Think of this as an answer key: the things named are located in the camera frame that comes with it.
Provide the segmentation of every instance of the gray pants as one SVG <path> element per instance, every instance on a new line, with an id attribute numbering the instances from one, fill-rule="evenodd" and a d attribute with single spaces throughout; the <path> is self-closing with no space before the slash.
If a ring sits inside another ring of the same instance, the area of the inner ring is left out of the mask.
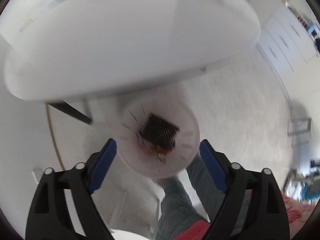
<path id="1" fill-rule="evenodd" d="M 191 185 L 208 214 L 211 221 L 216 217 L 225 194 L 215 187 L 200 155 L 197 155 L 187 168 Z M 163 181 L 165 198 L 161 203 L 161 218 L 159 220 L 156 240 L 173 240 L 187 231 L 197 221 L 205 219 L 193 208 L 188 194 L 178 178 Z M 244 199 L 237 224 L 233 234 L 241 231 L 248 210 L 250 199 Z"/>

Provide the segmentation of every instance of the red cloth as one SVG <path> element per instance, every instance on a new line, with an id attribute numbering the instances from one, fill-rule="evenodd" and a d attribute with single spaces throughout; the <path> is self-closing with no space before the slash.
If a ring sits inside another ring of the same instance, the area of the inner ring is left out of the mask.
<path id="1" fill-rule="evenodd" d="M 183 234 L 177 236 L 174 240 L 201 240 L 209 226 L 210 224 L 203 220 L 198 221 Z"/>

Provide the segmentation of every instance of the white table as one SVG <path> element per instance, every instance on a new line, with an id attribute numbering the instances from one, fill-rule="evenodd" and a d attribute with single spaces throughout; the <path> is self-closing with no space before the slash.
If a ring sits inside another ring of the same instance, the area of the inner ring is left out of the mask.
<path id="1" fill-rule="evenodd" d="M 0 33 L 12 46 L 7 89 L 23 100 L 134 90 L 243 51 L 260 34 L 246 0 L 41 0 L 29 14 L 22 1 L 9 2 Z"/>

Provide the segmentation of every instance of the table leg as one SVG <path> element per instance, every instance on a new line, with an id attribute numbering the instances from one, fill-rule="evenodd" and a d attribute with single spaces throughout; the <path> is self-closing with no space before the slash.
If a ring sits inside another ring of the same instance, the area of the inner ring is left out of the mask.
<path id="1" fill-rule="evenodd" d="M 71 105 L 67 104 L 66 102 L 62 101 L 59 103 L 48 103 L 49 106 L 54 107 L 55 109 L 60 110 L 61 112 L 64 112 L 67 115 L 70 115 L 82 122 L 85 122 L 87 124 L 92 123 L 92 119 L 90 117 L 87 117 L 86 115 L 82 114 L 75 108 L 73 108 Z"/>

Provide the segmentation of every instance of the blue object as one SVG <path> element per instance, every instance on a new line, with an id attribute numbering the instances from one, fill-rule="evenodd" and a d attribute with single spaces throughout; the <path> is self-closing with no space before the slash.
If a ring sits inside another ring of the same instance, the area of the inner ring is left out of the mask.
<path id="1" fill-rule="evenodd" d="M 317 46 L 318 51 L 320 52 L 320 39 L 316 40 L 316 46 Z"/>
<path id="2" fill-rule="evenodd" d="M 90 183 L 88 186 L 88 191 L 90 194 L 101 187 L 111 163 L 116 156 L 116 152 L 117 144 L 116 141 L 112 139 L 108 141 L 102 151 L 98 153 L 100 154 L 100 157 L 89 174 Z"/>
<path id="3" fill-rule="evenodd" d="M 306 184 L 305 187 L 303 188 L 302 192 L 301 192 L 302 200 L 307 200 L 308 199 L 308 191 L 309 191 L 309 186 L 308 186 L 308 184 Z"/>
<path id="4" fill-rule="evenodd" d="M 218 160 L 214 157 L 211 149 L 205 141 L 200 143 L 200 156 L 207 167 L 207 170 L 218 190 L 226 193 L 228 185 L 226 183 L 226 174 L 224 169 L 219 164 Z"/>

